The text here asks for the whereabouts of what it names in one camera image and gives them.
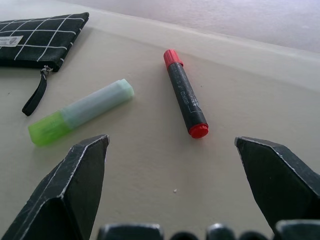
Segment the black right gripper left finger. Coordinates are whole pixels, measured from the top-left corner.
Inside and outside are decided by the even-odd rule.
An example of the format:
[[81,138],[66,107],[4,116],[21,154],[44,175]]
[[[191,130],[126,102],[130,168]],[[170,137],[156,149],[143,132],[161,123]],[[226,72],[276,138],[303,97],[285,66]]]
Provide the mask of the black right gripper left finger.
[[88,240],[102,195],[109,136],[73,145],[38,184],[4,240]]

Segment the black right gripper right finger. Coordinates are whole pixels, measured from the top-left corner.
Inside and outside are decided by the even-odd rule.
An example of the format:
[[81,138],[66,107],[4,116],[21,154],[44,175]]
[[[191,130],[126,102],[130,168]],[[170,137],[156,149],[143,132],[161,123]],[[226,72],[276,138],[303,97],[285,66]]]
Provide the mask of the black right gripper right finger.
[[236,137],[253,197],[274,231],[282,220],[319,220],[320,175],[289,148],[268,140]]

